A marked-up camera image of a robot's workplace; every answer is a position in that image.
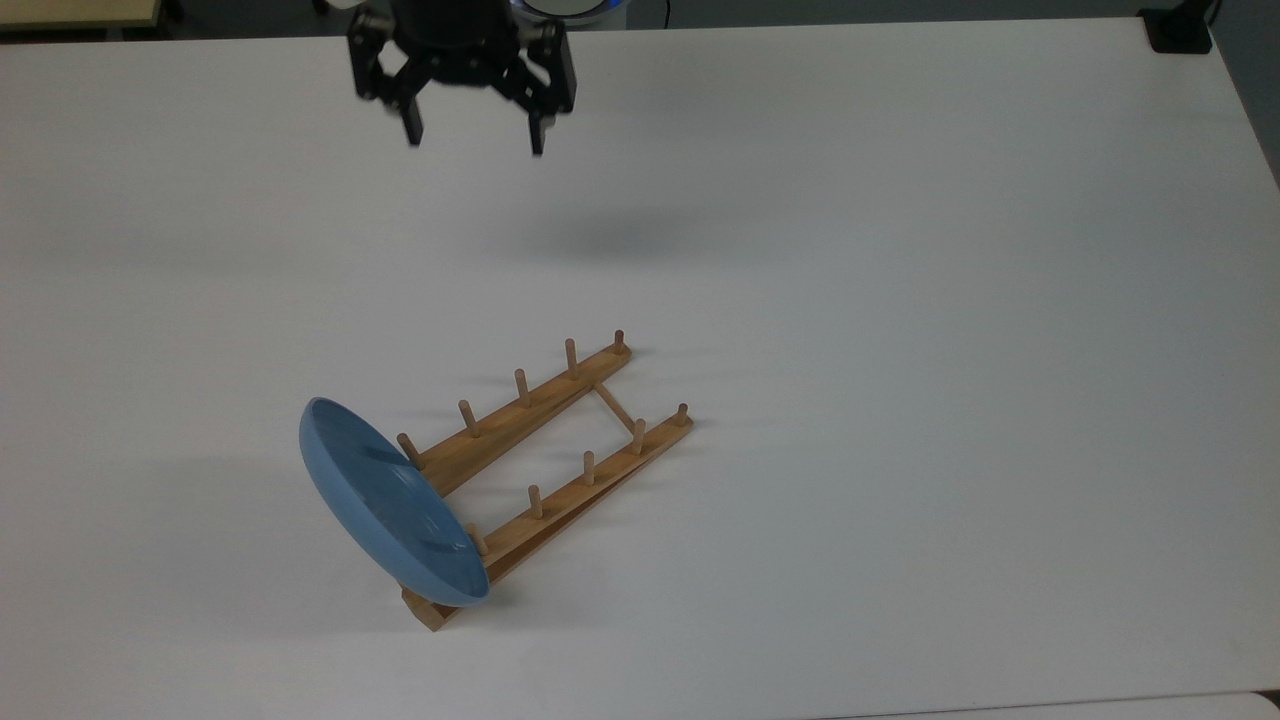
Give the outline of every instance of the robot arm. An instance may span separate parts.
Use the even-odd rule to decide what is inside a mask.
[[[408,58],[393,76],[378,59],[388,41]],[[520,105],[529,115],[534,155],[543,154],[556,115],[573,110],[577,79],[564,23],[521,29],[508,0],[392,0],[392,17],[362,5],[347,29],[347,47],[356,94],[399,113],[413,146],[422,141],[417,94],[431,81],[493,87]],[[548,81],[527,63],[547,70]]]

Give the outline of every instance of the black object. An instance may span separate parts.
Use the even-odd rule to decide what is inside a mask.
[[[493,87],[529,114],[534,155],[543,154],[547,128],[573,110],[577,78],[564,23],[532,29],[516,26],[508,0],[392,0],[393,18],[361,6],[347,29],[356,94],[399,113],[410,145],[422,142],[417,94],[428,82]],[[393,40],[408,56],[394,76],[378,60]],[[543,82],[521,58],[547,70]]]
[[[1213,47],[1204,13],[1213,0],[1185,0],[1172,10],[1138,10],[1156,53],[1207,55]]]

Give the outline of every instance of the white table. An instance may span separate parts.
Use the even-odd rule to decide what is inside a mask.
[[[845,716],[1280,685],[1280,193],[1135,19],[573,38],[529,158],[339,38],[0,47],[0,715]],[[699,427],[429,633],[298,457],[626,328]],[[625,442],[581,402],[457,493]]]
[[[1083,702],[1037,707],[931,712],[928,720],[1276,720],[1275,705],[1256,694]]]

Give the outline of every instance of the blue bowl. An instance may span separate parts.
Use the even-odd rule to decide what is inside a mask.
[[[342,405],[316,397],[302,413],[298,442],[320,497],[399,584],[453,607],[489,597],[489,575],[471,538],[381,433]]]

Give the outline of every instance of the white surface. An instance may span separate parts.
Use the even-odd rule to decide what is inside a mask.
[[[1216,54],[1135,19],[573,53],[534,160],[460,88],[406,149],[340,38],[0,47],[0,715],[1280,685],[1280,195]],[[699,429],[426,632],[312,489],[305,402],[425,446],[616,327],[614,393]],[[611,423],[575,407],[460,514]]]
[[[1276,720],[1275,705],[1256,694],[1085,702],[929,714],[929,720]]]

